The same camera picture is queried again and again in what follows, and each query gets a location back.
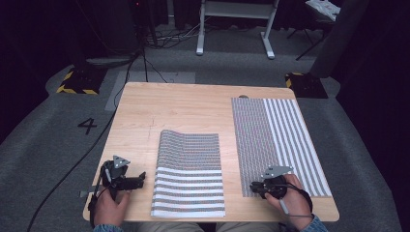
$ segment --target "printed number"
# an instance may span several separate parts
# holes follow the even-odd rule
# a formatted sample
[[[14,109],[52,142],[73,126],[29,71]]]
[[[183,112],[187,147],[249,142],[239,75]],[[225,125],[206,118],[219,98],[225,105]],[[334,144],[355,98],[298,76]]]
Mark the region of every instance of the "printed number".
[[[88,135],[91,128],[96,128],[97,127],[97,125],[93,125],[93,123],[94,123],[94,119],[89,118],[89,119],[85,120],[84,122],[78,124],[78,127],[79,128],[87,128],[87,131],[85,132],[85,134]]]

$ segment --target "blue sleeve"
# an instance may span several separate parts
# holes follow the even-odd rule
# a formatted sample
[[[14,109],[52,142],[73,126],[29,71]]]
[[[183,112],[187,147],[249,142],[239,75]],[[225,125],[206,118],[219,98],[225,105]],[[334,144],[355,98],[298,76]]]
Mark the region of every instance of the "blue sleeve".
[[[94,228],[93,232],[124,232],[124,230],[115,225],[99,224]]]
[[[318,216],[314,216],[313,221],[301,232],[327,232],[325,225],[320,221]]]

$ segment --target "wire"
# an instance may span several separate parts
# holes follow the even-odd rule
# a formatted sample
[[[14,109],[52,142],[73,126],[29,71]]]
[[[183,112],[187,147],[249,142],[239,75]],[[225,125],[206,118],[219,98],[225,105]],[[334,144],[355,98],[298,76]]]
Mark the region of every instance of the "wire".
[[[131,69],[131,66],[132,66],[133,62],[136,60],[136,58],[137,58],[137,56],[133,57],[133,59],[130,61],[129,65],[128,65],[128,67],[127,67],[127,74],[126,74],[126,79],[125,79],[125,81],[124,81],[124,85],[123,85],[123,87],[121,87],[121,89],[118,91],[118,93],[117,93],[117,94],[115,95],[115,97],[114,97],[115,110],[117,110],[117,108],[118,108],[118,105],[117,105],[117,97],[118,97],[118,96],[120,95],[120,93],[124,90],[124,88],[125,88],[127,82],[128,82],[129,79],[130,79],[130,69]]]
[[[131,60],[129,61],[129,65],[127,67],[127,75],[126,75],[126,80],[125,83],[123,85],[123,87],[121,88],[121,90],[117,93],[117,95],[115,96],[115,98],[117,98],[118,94],[124,89],[126,83],[128,82],[129,78],[130,78],[130,68],[133,64],[133,62],[136,60],[136,58],[138,57],[138,54],[133,55],[133,57],[131,58]],[[103,134],[105,133],[105,131],[108,129],[109,125],[111,124],[112,120],[114,119],[114,116],[117,112],[117,108],[118,106],[115,103],[115,98],[114,98],[114,105],[115,105],[115,110],[112,113],[110,119],[108,120],[108,123],[105,125],[105,127],[103,128],[102,132],[100,133],[100,135],[98,136],[97,140],[93,143],[93,145],[91,146],[90,149],[88,149],[88,151],[75,163],[75,165],[64,175],[64,177],[54,186],[54,188],[48,193],[48,195],[44,198],[44,200],[42,201],[42,203],[39,205],[39,207],[36,209],[36,212],[34,213],[33,217],[30,220],[29,226],[27,228],[27,232],[29,232],[31,230],[31,227],[33,226],[34,220],[37,217],[37,214],[39,213],[40,209],[42,208],[42,206],[44,205],[44,203],[46,202],[46,200],[51,196],[51,194],[67,179],[67,177],[73,172],[73,170],[90,154],[90,152],[95,148],[95,146],[97,145],[97,143],[100,141],[100,139],[103,137]]]
[[[207,17],[204,22],[206,22],[210,18],[211,18],[211,16]],[[197,24],[196,26],[192,27],[190,30],[186,30],[186,31],[183,31],[183,32],[180,31],[179,33],[174,34],[174,35],[170,35],[174,31],[174,30],[171,30],[168,33],[167,36],[157,38],[157,41],[161,41],[162,45],[151,44],[151,42],[154,39],[152,39],[152,36],[147,37],[147,43],[148,43],[147,46],[150,47],[150,48],[153,48],[153,49],[171,48],[173,46],[178,45],[180,42],[187,41],[192,37],[197,37],[199,35],[199,29],[198,29],[199,26],[200,26],[200,24]]]
[[[147,60],[147,58],[145,58],[145,56],[144,56],[144,61],[145,61],[145,62],[148,62],[148,64],[151,65],[151,68],[153,68],[153,70],[160,75],[160,77],[161,77],[161,79],[163,80],[163,82],[168,83],[168,82],[163,78],[162,74],[161,74],[160,72],[158,72],[158,70],[156,70],[156,69],[154,68],[154,65],[153,65],[151,62],[149,62],[149,61]]]
[[[147,59],[145,58],[145,49],[142,48],[142,56],[144,57],[145,81],[148,82]]]
[[[292,185],[292,184],[290,184],[290,183],[286,183],[286,185],[274,185],[275,187],[286,187],[286,188],[289,188],[289,189],[294,189],[294,190],[296,190],[297,192],[300,192],[301,191],[301,189],[300,188],[297,188],[296,186],[294,186],[294,185]]]
[[[30,220],[30,223],[27,228],[27,232],[31,230],[31,227],[33,226],[34,220],[36,219],[37,214],[39,213],[40,209],[44,205],[45,201],[51,196],[51,194],[67,179],[67,177],[73,172],[73,170],[90,154],[90,152],[94,149],[94,147],[97,145],[97,143],[100,141],[100,139],[103,137],[103,134],[105,131],[108,129],[109,125],[111,124],[115,113],[117,110],[112,113],[111,118],[109,119],[108,123],[105,125],[104,129],[100,133],[99,137],[97,140],[93,143],[90,149],[75,163],[75,165],[64,175],[64,177],[57,183],[57,185],[54,186],[54,188],[48,193],[48,195],[45,197],[45,199],[42,201],[42,203],[39,205],[37,208],[36,212],[34,213],[33,217]]]
[[[78,6],[78,8],[80,9],[81,13],[84,15],[85,19],[87,20],[88,25],[90,26],[91,30],[94,32],[94,34],[96,35],[97,39],[102,43],[102,45],[109,51],[117,54],[117,55],[128,55],[130,53],[135,53],[137,50],[134,51],[129,51],[128,49],[114,49],[109,47],[100,37],[100,35],[97,33],[97,31],[94,29],[94,26],[92,25],[90,19],[88,18],[87,14],[84,12],[84,10],[82,9],[81,5],[78,3],[78,0],[75,0],[76,5]]]
[[[97,199],[100,198],[100,196],[102,196],[103,192],[105,192],[109,187],[104,188],[103,190],[100,191],[100,194],[97,196]]]

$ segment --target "checkered cloth pattern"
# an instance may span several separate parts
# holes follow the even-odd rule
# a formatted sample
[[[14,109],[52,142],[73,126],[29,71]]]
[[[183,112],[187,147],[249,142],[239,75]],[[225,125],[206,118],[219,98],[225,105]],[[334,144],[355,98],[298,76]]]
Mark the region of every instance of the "checkered cloth pattern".
[[[331,196],[295,100],[232,99],[243,196],[268,165],[292,166],[311,196]]]
[[[151,215],[225,216],[220,141],[216,133],[161,132]]]

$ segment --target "wooden table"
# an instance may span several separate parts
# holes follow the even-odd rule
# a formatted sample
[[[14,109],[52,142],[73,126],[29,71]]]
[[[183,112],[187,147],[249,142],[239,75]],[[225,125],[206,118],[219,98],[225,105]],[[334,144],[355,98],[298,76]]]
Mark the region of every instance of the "wooden table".
[[[128,221],[279,221],[280,213],[260,197],[243,197],[231,98],[295,99],[287,88],[196,84],[128,83],[112,123],[101,162],[113,155],[130,160],[127,177],[146,171],[144,188],[132,192]],[[154,179],[162,130],[218,133],[225,198],[225,217],[151,217]],[[313,212],[323,221],[338,220],[333,197],[312,197]],[[89,219],[85,205],[83,216]]]

